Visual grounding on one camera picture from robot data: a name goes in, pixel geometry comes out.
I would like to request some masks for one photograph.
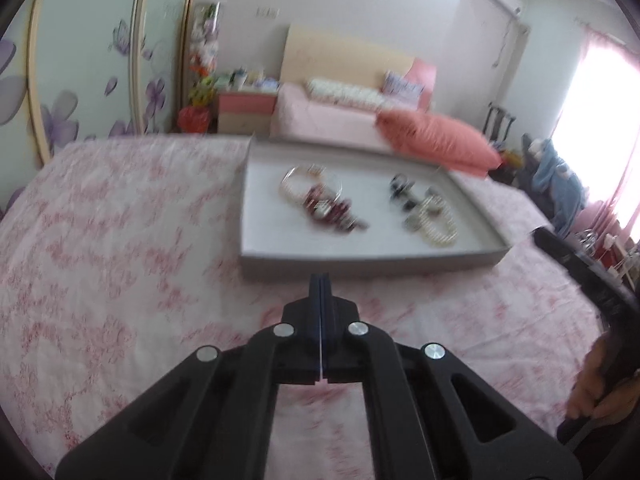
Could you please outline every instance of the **pillow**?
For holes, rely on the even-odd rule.
[[[431,97],[436,86],[437,67],[425,63],[421,59],[415,59],[404,79],[409,83],[417,83],[424,86],[424,91],[418,102],[418,109],[427,111],[431,107]]]
[[[395,72],[386,73],[385,85],[382,88],[384,95],[404,101],[416,109],[422,92],[424,92],[424,85],[408,82]]]
[[[378,114],[376,125],[397,152],[432,160],[450,170],[486,174],[502,163],[482,133],[447,116],[389,110]]]
[[[309,98],[319,103],[347,106],[369,112],[379,112],[393,107],[391,102],[388,102],[380,92],[373,88],[350,85],[330,79],[311,79],[306,83],[306,90]]]

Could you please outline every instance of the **pink nightstand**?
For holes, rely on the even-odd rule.
[[[277,91],[250,88],[218,93],[218,132],[220,134],[269,135]]]

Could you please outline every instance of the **purple flower decal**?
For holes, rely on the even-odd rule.
[[[116,86],[118,86],[118,78],[112,77],[111,79],[109,79],[109,82],[107,83],[107,88],[105,88],[104,90],[104,95],[105,96],[111,95],[111,92],[113,92],[116,89]]]
[[[133,137],[133,122],[129,121],[129,125],[125,126],[124,121],[116,121],[109,133],[109,137]]]
[[[151,119],[156,116],[156,111],[164,108],[166,97],[164,95],[164,79],[160,78],[157,82],[151,82],[146,86],[146,98],[149,104],[146,107],[145,117]]]
[[[15,56],[15,43],[0,40],[0,75]],[[14,75],[0,79],[0,126],[11,121],[18,113],[27,93],[27,78]]]
[[[78,96],[69,90],[64,90],[53,103],[51,111],[44,105],[40,107],[44,131],[52,153],[53,146],[64,148],[78,138],[78,121],[68,120],[77,106]]]
[[[142,45],[140,45],[140,48],[142,49],[142,57],[145,58],[147,61],[150,61],[151,58],[154,56],[154,51],[151,48],[145,48],[145,45],[146,45],[146,36],[142,38]]]
[[[110,44],[109,50],[115,48],[123,56],[128,56],[130,46],[129,25],[125,20],[120,20],[120,25],[113,29],[113,43]]]

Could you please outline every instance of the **white pillow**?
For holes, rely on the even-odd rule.
[[[394,108],[394,103],[373,88],[350,85],[330,79],[314,78],[306,83],[309,98],[320,103],[379,112]]]

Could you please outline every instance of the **bedding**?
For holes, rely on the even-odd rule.
[[[271,120],[271,135],[391,152],[391,145],[375,122],[376,115],[372,112],[310,101],[302,86],[284,83]]]
[[[502,164],[480,132],[450,117],[390,110],[378,114],[376,126],[396,152],[434,160],[450,170],[484,176]]]
[[[36,459],[62,456],[199,346],[247,342],[306,282],[238,264],[248,141],[145,137],[68,145],[0,224],[0,404]],[[334,283],[398,342],[438,341],[553,432],[598,336],[593,308],[529,232],[519,190],[456,179],[514,247],[494,268]],[[283,386],[268,479],[370,479],[357,384]]]
[[[378,112],[393,108],[397,103],[389,100],[373,88],[350,85],[324,78],[314,78],[306,83],[309,99],[319,103]]]
[[[384,95],[395,97],[417,110],[423,92],[424,85],[411,83],[395,72],[386,73],[385,85],[382,88]]]

